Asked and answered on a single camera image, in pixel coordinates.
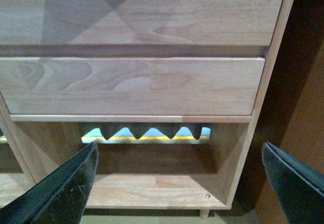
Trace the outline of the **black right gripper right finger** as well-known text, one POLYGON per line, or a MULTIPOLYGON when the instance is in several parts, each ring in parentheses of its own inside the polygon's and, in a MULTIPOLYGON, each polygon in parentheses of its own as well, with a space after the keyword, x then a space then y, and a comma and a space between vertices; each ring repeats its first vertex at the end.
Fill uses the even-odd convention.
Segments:
POLYGON ((323 223, 323 174, 270 142, 262 163, 288 223, 323 223))

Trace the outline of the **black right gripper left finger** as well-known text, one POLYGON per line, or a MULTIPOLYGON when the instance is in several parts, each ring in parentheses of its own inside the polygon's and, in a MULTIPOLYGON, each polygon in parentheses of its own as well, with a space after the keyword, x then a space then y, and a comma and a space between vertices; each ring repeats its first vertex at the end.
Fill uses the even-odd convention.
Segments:
POLYGON ((1 223, 80 223, 93 187, 98 147, 90 143, 1 208, 1 223))

